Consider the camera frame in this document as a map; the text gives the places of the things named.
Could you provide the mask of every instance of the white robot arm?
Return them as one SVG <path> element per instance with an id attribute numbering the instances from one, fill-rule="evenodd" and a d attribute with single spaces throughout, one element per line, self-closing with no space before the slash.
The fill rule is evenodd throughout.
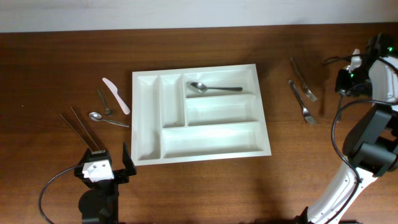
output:
<path id="1" fill-rule="evenodd" d="M 373 100 L 395 103 L 398 100 L 398 58 L 389 55 L 393 51 L 391 40 L 384 34 L 379 34 L 368 43 L 367 53 L 361 60 L 359 50 L 354 51 L 351 65 L 340 70 L 336 82 L 336 91 L 347 93 L 358 83 L 371 83 Z M 348 163 L 359 174 L 360 181 L 356 188 L 358 177 L 354 170 L 342 162 L 340 168 L 323 195 L 301 216 L 297 216 L 297 224 L 339 223 L 341 217 L 357 196 L 371 183 L 381 177 L 386 171 L 397 167 L 398 145 L 396 142 L 381 138 L 385 129 L 393 136 L 398 135 L 398 105 L 374 105 L 364 118 L 347 135 L 343 153 Z"/>

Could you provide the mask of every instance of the white wall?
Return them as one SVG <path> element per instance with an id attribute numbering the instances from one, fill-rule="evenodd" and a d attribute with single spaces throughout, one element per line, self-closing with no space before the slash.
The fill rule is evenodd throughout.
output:
<path id="1" fill-rule="evenodd" d="M 0 32 L 397 21 L 398 0 L 0 0 Z"/>

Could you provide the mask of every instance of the white cutlery tray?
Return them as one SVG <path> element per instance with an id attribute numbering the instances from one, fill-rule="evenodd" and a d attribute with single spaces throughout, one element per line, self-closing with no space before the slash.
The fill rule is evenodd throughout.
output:
<path id="1" fill-rule="evenodd" d="M 189 83 L 242 92 L 195 93 Z M 132 73 L 135 165 L 270 156 L 256 65 Z"/>

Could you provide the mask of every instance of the fork tines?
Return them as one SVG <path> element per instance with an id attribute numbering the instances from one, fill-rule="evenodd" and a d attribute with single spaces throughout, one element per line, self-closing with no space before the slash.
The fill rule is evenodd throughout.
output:
<path id="1" fill-rule="evenodd" d="M 316 124 L 317 124 L 317 122 L 314 120 L 314 118 L 313 118 L 311 115 L 305 116 L 304 119 L 305 119 L 308 123 L 310 123 L 310 124 L 312 124 L 312 125 L 316 125 Z"/>
<path id="2" fill-rule="evenodd" d="M 306 91 L 305 94 L 314 102 L 318 100 L 318 98 L 314 94 L 312 94 L 310 90 Z"/>

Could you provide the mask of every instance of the cutlery tray compartment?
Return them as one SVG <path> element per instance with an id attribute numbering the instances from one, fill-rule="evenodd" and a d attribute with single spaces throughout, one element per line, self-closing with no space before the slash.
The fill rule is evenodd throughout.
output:
<path id="1" fill-rule="evenodd" d="M 250 69 L 186 73 L 184 82 L 187 98 L 254 93 L 254 82 Z M 196 93 L 189 87 L 191 82 L 202 82 L 207 87 L 242 87 L 243 91 L 207 90 L 205 93 Z"/>
<path id="2" fill-rule="evenodd" d="M 164 129 L 164 158 L 261 151 L 259 123 Z"/>
<path id="3" fill-rule="evenodd" d="M 160 77 L 160 106 L 163 128 L 184 126 L 183 88 L 180 74 Z"/>
<path id="4" fill-rule="evenodd" d="M 139 77 L 136 83 L 137 94 L 135 106 L 140 110 L 134 110 L 132 131 L 133 141 L 137 142 L 139 150 L 138 160 L 160 159 L 160 119 L 159 119 L 159 77 Z"/>
<path id="5" fill-rule="evenodd" d="M 188 125 L 256 121 L 255 95 L 229 95 L 187 99 Z"/>

